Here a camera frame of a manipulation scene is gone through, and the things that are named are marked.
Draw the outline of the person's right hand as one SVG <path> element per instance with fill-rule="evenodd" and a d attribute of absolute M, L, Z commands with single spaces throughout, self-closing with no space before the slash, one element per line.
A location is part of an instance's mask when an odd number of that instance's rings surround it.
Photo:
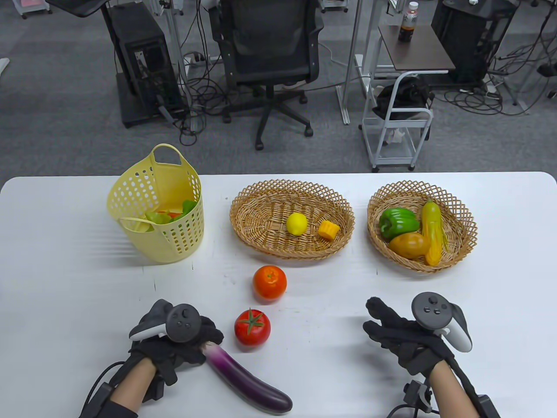
<path fill-rule="evenodd" d="M 366 308 L 373 319 L 363 323 L 369 338 L 389 350 L 398 364 L 410 375 L 421 374 L 429 378 L 434 367 L 442 361 L 454 358 L 444 341 L 431 330 L 416 321 L 401 317 L 378 297 L 369 298 Z"/>

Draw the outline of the person's left hand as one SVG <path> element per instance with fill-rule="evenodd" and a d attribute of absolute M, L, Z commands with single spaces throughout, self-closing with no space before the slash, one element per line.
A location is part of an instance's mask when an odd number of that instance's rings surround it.
<path fill-rule="evenodd" d="M 193 305 L 172 305 L 157 300 L 129 332 L 129 357 L 120 368 L 128 374 L 142 360 L 151 360 L 167 386 L 177 382 L 176 369 L 182 364 L 203 364 L 205 343 L 221 344 L 223 333 Z"/>

